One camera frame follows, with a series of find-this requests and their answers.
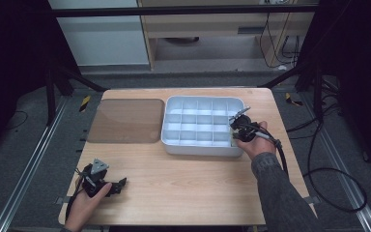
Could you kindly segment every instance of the tray compartment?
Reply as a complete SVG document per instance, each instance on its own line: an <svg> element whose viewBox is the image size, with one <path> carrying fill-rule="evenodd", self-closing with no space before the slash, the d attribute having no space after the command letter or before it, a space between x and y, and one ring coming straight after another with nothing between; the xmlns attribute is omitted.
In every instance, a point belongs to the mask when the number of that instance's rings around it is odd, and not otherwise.
<svg viewBox="0 0 371 232"><path fill-rule="evenodd" d="M166 151L175 155L238 157L229 118L243 109L236 98L174 96L167 101L161 130Z"/></svg>

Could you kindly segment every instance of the human hand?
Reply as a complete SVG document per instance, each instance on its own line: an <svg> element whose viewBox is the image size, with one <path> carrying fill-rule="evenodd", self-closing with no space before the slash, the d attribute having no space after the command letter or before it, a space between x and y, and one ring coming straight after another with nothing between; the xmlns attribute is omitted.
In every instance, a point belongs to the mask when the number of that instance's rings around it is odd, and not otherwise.
<svg viewBox="0 0 371 232"><path fill-rule="evenodd" d="M265 121L261 122L259 125L263 129L267 129L268 126ZM259 136L255 136L254 139L249 142L242 142L239 139L237 139L236 142L237 145L248 154L251 160L254 160L254 158L261 153L276 153L275 145L271 141Z"/></svg>
<svg viewBox="0 0 371 232"><path fill-rule="evenodd" d="M110 191L112 184L107 183L101 190L92 198L89 197L86 191L82 190L77 194L71 205L71 212L68 220L65 223L65 228L72 232L81 231L87 220L92 216L100 201Z"/></svg>

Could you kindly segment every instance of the tinted plastic tray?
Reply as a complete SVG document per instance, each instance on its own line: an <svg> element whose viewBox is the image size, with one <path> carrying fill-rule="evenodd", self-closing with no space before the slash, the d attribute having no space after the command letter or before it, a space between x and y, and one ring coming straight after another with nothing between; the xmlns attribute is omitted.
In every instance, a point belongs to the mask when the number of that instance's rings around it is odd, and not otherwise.
<svg viewBox="0 0 371 232"><path fill-rule="evenodd" d="M168 99L161 141L169 154L238 157L229 119L243 109L236 98L174 96Z"/></svg>
<svg viewBox="0 0 371 232"><path fill-rule="evenodd" d="M88 142L155 143L160 140L164 101L103 100L90 128Z"/></svg>

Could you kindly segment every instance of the sleeve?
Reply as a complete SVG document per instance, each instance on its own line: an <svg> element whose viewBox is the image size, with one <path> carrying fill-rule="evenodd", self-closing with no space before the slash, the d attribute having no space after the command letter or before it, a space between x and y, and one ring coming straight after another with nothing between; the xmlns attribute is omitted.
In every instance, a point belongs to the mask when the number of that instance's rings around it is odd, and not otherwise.
<svg viewBox="0 0 371 232"><path fill-rule="evenodd" d="M251 163L270 232L324 231L309 205L289 182L275 154L262 153Z"/></svg>

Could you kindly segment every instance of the black cable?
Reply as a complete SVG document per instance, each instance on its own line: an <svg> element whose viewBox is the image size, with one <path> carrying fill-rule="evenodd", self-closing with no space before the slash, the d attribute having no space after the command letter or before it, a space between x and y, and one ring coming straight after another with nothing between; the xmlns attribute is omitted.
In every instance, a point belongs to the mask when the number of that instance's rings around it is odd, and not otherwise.
<svg viewBox="0 0 371 232"><path fill-rule="evenodd" d="M336 95L336 94L325 95L325 96L322 98L322 101L324 101L324 100L327 99L327 98L335 98L335 99L338 99L338 95Z"/></svg>
<svg viewBox="0 0 371 232"><path fill-rule="evenodd" d="M325 80L324 78L322 78L322 80L326 88L328 88L332 93L339 94L339 88L337 86Z"/></svg>
<svg viewBox="0 0 371 232"><path fill-rule="evenodd" d="M264 30L263 30L263 32L261 33L261 36L260 36L260 50L261 50L261 53L264 56L265 64L268 66L268 68L278 68L281 65L289 64L289 62L280 61L278 56L276 55L275 45L273 44L273 40L272 40L272 37L271 37L269 21L270 21L270 13L267 13L267 20L265 22ZM268 28L268 33L270 35L271 45L272 45L272 48L273 48L273 55L275 56L276 60L281 63L278 66L271 66L271 65L268 64L265 53L264 53L264 50L262 49L262 38L263 38L263 35L264 35L264 32L265 32L266 28Z"/></svg>
<svg viewBox="0 0 371 232"><path fill-rule="evenodd" d="M338 104L334 103L332 105L330 105L328 108L326 108L323 113L324 113L324 116L326 116L325 114L332 108L336 107ZM302 124L299 124L297 125L296 127L294 128L291 128L291 129L287 129L286 131L287 132L293 132L293 131L298 131L298 130L301 130L301 129L304 129L306 127L308 127L309 125L311 125L312 123L318 121L318 118L313 118L305 123L302 123Z"/></svg>
<svg viewBox="0 0 371 232"><path fill-rule="evenodd" d="M309 147L309 152L308 152L308 161L307 161L307 172L304 173L302 175L302 177L308 177L309 178L309 182L311 184L311 186L315 189L315 191L318 193L318 195L324 199L330 206L340 210L340 211L343 211L343 212L347 212L347 213L355 213L357 211L360 211L362 210L366 204L367 204L367 194L366 194L366 191L364 190L364 188L362 187L362 185L360 184L360 182L358 182L354 177L352 177L351 175L349 175L348 173L345 173L339 169L336 169L336 168L332 168L332 167L320 167L320 168L315 168L313 170L310 169L310 165L311 165L311 154L312 154L312 149L313 149L313 146L315 144L315 139L317 137L317 134L318 134L318 131L322 128L323 126L323 121L320 121L318 126L317 126L317 129L315 130L314 134L313 134L313 137L312 137L312 141L311 141L311 145ZM327 171L327 170L330 170L330 171L336 171L336 172L339 172L345 176L347 176L348 178L350 178L352 181L354 181L357 186L359 187L362 195L363 195L363 203L357 207L356 209L348 209L348 208L345 208L345 207L342 207L342 206L339 206L337 204L334 204L333 202L331 202L330 200L328 200L325 196L323 196L319 191L318 189L315 187L315 183L313 182L313 179L312 179L312 173L315 173L317 171Z"/></svg>
<svg viewBox="0 0 371 232"><path fill-rule="evenodd" d="M259 131L265 135L267 135L270 138L270 141L275 145L275 148L278 150L278 154L281 157L281 163L282 163L282 170L287 174L287 177L289 178L289 172L288 172L288 165L287 160L285 159L284 151L282 150L281 142L278 139L275 139L267 129L263 127L255 127L253 125L249 124L238 124L238 126L246 127L246 128L252 128L254 131Z"/></svg>
<svg viewBox="0 0 371 232"><path fill-rule="evenodd" d="M294 66L297 65L299 58L300 58L300 36L297 36L297 42L295 43L295 52L294 52Z"/></svg>
<svg viewBox="0 0 371 232"><path fill-rule="evenodd" d="M326 113L325 116L329 116L330 114L334 113L334 112L338 112L339 110L332 110L330 113Z"/></svg>
<svg viewBox="0 0 371 232"><path fill-rule="evenodd" d="M13 129L18 128L18 127L22 126L22 124L24 124L24 123L26 122L26 120L28 120L28 118L29 118L28 113L26 113L25 111L17 110L17 111L15 111L15 113L23 113L23 114L25 115L25 118L23 119L22 122L20 122L20 123L17 124L16 126L13 126L13 127L11 127L11 128L5 128L5 130L13 130Z"/></svg>
<svg viewBox="0 0 371 232"><path fill-rule="evenodd" d="M81 191L83 191L83 189L81 189L81 190L79 190L79 189L80 189L80 186L81 186L81 184L82 184L82 182L83 182L83 175L84 175L84 173L83 173L83 172L80 172L79 169L77 169L77 168L76 168L74 171L75 171L75 172L80 176L80 179L79 179L79 181L78 181L78 183L77 183L77 186L76 186L76 189L74 190L73 195L71 196L71 199L70 199L69 202L68 202L68 207L66 208L66 219L65 219L65 221L68 220L69 213L71 212L71 205L73 204L74 199L76 199L76 196L77 196Z"/></svg>
<svg viewBox="0 0 371 232"><path fill-rule="evenodd" d="M304 139L304 138L310 138L310 137L313 137L313 134L302 136L302 137L289 137L289 139L295 140L295 139Z"/></svg>
<svg viewBox="0 0 371 232"><path fill-rule="evenodd" d="M327 86L321 86L321 89L322 89L322 91L324 91L324 93L338 94L338 91L333 91L332 89L330 89Z"/></svg>
<svg viewBox="0 0 371 232"><path fill-rule="evenodd" d="M286 44L288 42L288 39L289 39L289 36L287 36L285 38L285 41L282 44L282 47L281 47L281 54L282 54L282 56L285 57L285 58L288 58L288 59L292 59L292 58L294 58L294 56L297 56L298 57L298 54L300 54L299 53L299 37L297 37L296 48L294 49L294 51L290 51L290 52L285 51L285 46L286 46Z"/></svg>

